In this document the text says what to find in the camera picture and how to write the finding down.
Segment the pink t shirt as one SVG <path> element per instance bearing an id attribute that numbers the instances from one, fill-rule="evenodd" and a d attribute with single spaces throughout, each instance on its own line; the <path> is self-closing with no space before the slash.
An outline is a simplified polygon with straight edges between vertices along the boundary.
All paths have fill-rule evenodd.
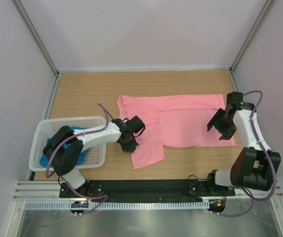
<path id="1" fill-rule="evenodd" d="M 229 147 L 233 138 L 219 140 L 215 128 L 207 124 L 220 108 L 224 96 L 173 95 L 161 97 L 130 97 L 121 95 L 117 101 L 121 119 L 138 116 L 145 131 L 136 141 L 139 144 L 131 155 L 132 166 L 140 169 L 165 158 L 164 148 Z"/>

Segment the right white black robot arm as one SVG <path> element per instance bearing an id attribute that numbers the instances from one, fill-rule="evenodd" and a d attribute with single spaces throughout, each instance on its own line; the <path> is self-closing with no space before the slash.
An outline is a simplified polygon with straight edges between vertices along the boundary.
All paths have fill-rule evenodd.
<path id="1" fill-rule="evenodd" d="M 265 201 L 275 193 L 281 155 L 272 151 L 260 131 L 259 104 L 245 102 L 243 97 L 241 92 L 227 94 L 226 107 L 219 109 L 207 124 L 207 130 L 215 128 L 220 133 L 220 140 L 230 140 L 238 132 L 243 148 L 231 169 L 213 170 L 208 174 L 205 188 L 213 196 L 224 187 L 268 191 L 266 197 L 258 199 Z"/>

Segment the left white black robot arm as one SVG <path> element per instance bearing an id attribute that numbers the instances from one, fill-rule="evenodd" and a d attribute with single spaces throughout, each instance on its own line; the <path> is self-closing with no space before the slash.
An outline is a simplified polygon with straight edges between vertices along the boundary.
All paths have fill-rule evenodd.
<path id="1" fill-rule="evenodd" d="M 118 143 L 123 152 L 134 152 L 138 146 L 136 138 L 145 131 L 144 122 L 134 116 L 132 119 L 106 120 L 104 126 L 90 129 L 71 129 L 61 127 L 43 148 L 47 158 L 46 176 L 50 177 L 49 169 L 62 177 L 69 190 L 78 198 L 88 196 L 88 181 L 76 167 L 82 152 L 106 144 Z"/>

